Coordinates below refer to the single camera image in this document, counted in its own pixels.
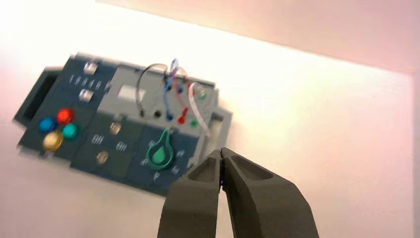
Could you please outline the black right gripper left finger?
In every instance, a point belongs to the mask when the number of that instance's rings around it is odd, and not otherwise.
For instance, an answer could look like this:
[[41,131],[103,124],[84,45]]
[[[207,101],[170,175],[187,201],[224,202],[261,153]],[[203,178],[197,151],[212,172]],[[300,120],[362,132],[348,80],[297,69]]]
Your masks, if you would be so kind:
[[213,150],[170,188],[161,211],[157,237],[216,236],[222,156]]

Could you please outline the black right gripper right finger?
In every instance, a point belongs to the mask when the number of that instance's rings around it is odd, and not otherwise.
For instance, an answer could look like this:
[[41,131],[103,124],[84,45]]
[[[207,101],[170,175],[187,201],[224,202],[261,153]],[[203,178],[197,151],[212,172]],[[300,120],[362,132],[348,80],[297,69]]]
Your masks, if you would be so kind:
[[297,186],[222,148],[223,186],[236,238],[317,238],[311,207]]

